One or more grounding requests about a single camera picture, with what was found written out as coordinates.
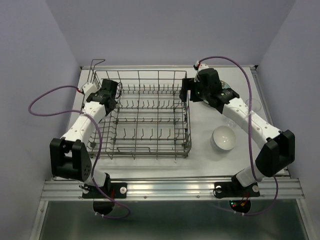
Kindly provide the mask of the light green flower plate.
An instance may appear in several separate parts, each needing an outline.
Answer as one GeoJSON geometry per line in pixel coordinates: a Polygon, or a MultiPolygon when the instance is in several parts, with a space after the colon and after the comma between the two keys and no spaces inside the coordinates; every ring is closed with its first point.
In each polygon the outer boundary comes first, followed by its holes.
{"type": "Polygon", "coordinates": [[[230,100],[236,98],[237,93],[225,81],[221,80],[220,82],[222,90],[220,90],[216,95],[213,96],[213,98],[211,98],[211,101],[215,100],[214,104],[211,104],[206,99],[204,99],[201,103],[208,108],[213,108],[219,112],[222,112],[224,105],[229,104],[230,100]]]}

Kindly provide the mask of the clear glass cup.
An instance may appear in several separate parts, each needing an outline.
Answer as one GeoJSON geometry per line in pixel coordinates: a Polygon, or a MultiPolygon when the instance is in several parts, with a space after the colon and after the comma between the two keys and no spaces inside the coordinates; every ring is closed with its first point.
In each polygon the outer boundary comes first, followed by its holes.
{"type": "Polygon", "coordinates": [[[245,101],[245,104],[250,107],[251,105],[251,110],[253,112],[256,112],[258,113],[261,109],[262,109],[262,104],[259,100],[255,99],[255,98],[252,98],[252,100],[250,101],[250,99],[247,99],[245,101]]]}
{"type": "Polygon", "coordinates": [[[226,119],[225,124],[230,128],[236,128],[238,126],[237,123],[231,120],[230,118],[226,119]]]}

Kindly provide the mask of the clear glass cup back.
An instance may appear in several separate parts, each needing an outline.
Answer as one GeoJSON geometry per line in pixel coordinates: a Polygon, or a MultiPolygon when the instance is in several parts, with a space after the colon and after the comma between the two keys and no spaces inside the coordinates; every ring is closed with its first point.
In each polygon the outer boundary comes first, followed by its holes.
{"type": "Polygon", "coordinates": [[[251,110],[253,112],[256,112],[258,113],[261,109],[262,109],[262,104],[259,100],[255,99],[255,98],[252,98],[252,100],[250,101],[250,99],[247,99],[245,101],[245,104],[250,107],[251,105],[251,110]]]}

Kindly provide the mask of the white ribbed bowl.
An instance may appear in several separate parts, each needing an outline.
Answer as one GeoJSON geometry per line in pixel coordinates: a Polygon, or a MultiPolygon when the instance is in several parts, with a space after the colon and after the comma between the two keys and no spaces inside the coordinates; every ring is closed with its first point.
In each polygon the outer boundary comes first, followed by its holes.
{"type": "Polygon", "coordinates": [[[229,152],[237,143],[235,132],[229,126],[219,126],[214,129],[210,144],[216,151],[229,152]]]}

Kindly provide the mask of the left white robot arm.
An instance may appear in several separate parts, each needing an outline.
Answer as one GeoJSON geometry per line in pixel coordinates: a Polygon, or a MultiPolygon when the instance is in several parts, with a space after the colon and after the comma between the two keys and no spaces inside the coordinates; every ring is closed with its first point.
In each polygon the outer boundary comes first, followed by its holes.
{"type": "Polygon", "coordinates": [[[100,88],[90,82],[83,85],[82,113],[61,138],[53,138],[49,145],[53,176],[94,186],[100,197],[111,193],[111,179],[109,174],[94,169],[95,161],[91,159],[87,145],[98,123],[116,108],[118,85],[110,79],[103,79],[100,88]]]}

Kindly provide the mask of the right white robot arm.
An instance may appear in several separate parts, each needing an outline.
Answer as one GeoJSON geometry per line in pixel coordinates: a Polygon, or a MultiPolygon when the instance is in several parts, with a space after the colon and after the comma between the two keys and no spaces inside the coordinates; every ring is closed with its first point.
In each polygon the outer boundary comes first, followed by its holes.
{"type": "Polygon", "coordinates": [[[242,195],[248,187],[262,179],[273,177],[295,161],[295,135],[271,125],[244,102],[232,88],[224,88],[218,71],[211,67],[198,69],[194,78],[183,78],[179,92],[182,102],[206,101],[225,117],[234,121],[248,134],[248,143],[260,149],[250,165],[236,173],[227,188],[242,195]]]}

